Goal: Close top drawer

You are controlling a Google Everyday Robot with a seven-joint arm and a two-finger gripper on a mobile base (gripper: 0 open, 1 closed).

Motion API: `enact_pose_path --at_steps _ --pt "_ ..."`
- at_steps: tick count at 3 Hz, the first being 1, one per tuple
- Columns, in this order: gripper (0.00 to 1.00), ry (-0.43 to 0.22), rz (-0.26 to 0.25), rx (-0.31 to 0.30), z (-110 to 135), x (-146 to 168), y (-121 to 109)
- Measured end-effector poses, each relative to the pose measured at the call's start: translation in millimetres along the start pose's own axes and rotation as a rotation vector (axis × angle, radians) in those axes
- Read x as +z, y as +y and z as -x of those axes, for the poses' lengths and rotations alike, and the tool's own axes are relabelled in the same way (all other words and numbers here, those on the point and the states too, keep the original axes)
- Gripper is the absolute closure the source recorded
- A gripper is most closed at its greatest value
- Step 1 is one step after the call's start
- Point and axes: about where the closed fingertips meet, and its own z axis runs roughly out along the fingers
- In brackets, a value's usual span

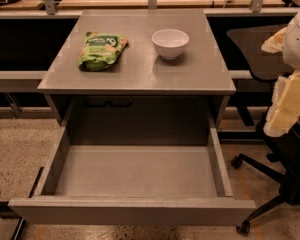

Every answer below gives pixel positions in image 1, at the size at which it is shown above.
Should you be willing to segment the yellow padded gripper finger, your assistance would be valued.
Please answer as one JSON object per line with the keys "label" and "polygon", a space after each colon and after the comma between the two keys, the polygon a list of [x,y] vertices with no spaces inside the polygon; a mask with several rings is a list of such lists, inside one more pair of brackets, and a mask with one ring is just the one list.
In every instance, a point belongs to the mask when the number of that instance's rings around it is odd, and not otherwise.
{"label": "yellow padded gripper finger", "polygon": [[283,51],[284,37],[287,28],[284,27],[273,36],[267,39],[261,46],[261,50],[267,53],[277,53]]}

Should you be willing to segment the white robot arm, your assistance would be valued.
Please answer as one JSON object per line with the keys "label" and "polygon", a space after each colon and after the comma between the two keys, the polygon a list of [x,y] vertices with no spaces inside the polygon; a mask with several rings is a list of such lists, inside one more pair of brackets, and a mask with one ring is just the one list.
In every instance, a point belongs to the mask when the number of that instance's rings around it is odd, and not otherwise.
{"label": "white robot arm", "polygon": [[287,27],[266,40],[261,50],[268,53],[281,52],[284,63],[294,69],[289,77],[280,76],[275,83],[272,105],[263,127],[267,136],[281,137],[300,118],[300,11]]}

